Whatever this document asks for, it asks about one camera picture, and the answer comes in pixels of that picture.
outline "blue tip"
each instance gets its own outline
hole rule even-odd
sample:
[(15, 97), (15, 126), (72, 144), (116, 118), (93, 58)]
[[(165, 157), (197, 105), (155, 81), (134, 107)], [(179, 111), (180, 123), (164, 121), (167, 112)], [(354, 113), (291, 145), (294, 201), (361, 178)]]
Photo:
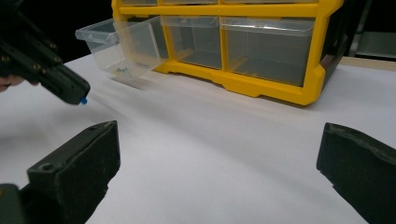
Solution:
[(87, 104), (87, 103), (88, 103), (87, 98), (82, 98), (82, 99), (81, 99), (81, 103), (84, 104), (84, 105)]

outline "yellow storage organizer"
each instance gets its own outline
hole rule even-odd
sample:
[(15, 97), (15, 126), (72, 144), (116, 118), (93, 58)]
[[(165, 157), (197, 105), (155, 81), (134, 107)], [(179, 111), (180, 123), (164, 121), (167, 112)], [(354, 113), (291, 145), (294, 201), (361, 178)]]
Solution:
[(326, 32), (342, 5), (343, 0), (112, 0), (115, 21), (161, 16), (168, 59), (155, 71), (298, 105), (321, 94)]

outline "screw hole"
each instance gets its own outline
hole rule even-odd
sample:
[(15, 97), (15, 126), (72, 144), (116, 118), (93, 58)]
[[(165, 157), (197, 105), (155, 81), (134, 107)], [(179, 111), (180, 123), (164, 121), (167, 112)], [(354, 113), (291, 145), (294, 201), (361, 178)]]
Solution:
[(51, 163), (44, 163), (42, 165), (40, 165), (39, 169), (43, 170), (43, 171), (48, 171), (51, 170), (53, 168), (53, 165)]

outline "white table surface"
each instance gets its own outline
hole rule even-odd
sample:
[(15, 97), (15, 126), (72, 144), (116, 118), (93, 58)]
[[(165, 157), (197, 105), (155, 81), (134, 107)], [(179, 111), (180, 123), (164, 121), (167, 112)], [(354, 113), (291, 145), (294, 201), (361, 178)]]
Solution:
[(316, 168), (325, 122), (396, 147), (396, 73), (338, 65), (318, 101), (251, 98), (192, 77), (111, 80), (91, 55), (67, 63), (92, 90), (67, 105), (24, 82), (0, 93), (0, 183), (94, 124), (119, 124), (121, 167), (88, 223), (366, 221)]

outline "clear plastic drawer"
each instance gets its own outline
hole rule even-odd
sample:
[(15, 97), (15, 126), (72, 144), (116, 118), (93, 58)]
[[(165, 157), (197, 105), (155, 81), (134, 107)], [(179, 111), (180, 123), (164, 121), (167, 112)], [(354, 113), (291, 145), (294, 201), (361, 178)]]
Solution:
[(98, 22), (76, 30), (97, 65), (111, 76), (139, 77), (167, 58), (160, 17), (145, 21)]
[(122, 0), (125, 6), (157, 6), (157, 0)]
[(164, 5), (212, 5), (218, 2), (218, 0), (163, 0)]
[(178, 61), (221, 68), (219, 17), (162, 16)]
[(318, 0), (224, 0), (226, 4), (316, 3)]
[(227, 70), (303, 86), (314, 21), (221, 18)]

